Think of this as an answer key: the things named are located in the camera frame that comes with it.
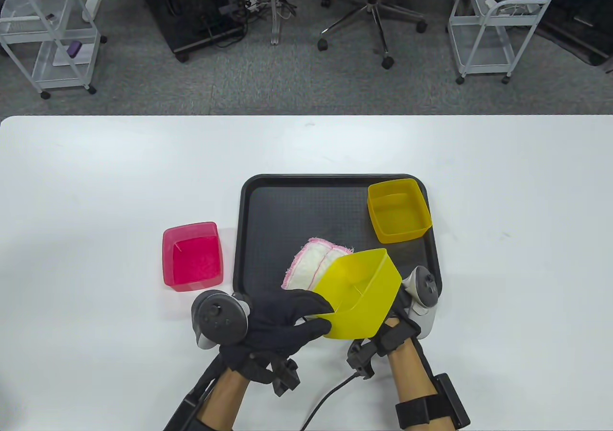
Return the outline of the person's left hand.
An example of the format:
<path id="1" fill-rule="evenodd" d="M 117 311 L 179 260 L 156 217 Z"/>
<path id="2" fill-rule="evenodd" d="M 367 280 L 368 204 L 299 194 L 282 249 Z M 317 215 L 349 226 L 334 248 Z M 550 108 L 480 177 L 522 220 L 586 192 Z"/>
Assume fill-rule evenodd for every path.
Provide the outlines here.
<path id="1" fill-rule="evenodd" d="M 271 384 L 282 378 L 290 356 L 331 331 L 331 322 L 319 315 L 333 313 L 333 307 L 315 292 L 278 289 L 254 295 L 251 302 L 245 337 L 219 348 L 225 366 L 249 381 Z"/>

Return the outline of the person's right hand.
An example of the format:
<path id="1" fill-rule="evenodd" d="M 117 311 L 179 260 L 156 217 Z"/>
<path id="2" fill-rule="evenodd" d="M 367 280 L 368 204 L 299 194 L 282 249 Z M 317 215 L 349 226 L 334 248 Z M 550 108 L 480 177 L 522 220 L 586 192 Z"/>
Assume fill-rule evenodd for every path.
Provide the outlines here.
<path id="1" fill-rule="evenodd" d="M 390 307 L 385 324 L 390 327 L 401 325 L 414 331 L 416 326 L 411 319 L 409 319 L 408 315 L 411 304 L 412 297 L 409 295 L 409 293 L 407 293 L 407 291 L 405 291 L 405 289 L 403 289 L 403 287 L 400 288 L 392 303 L 392 306 Z"/>

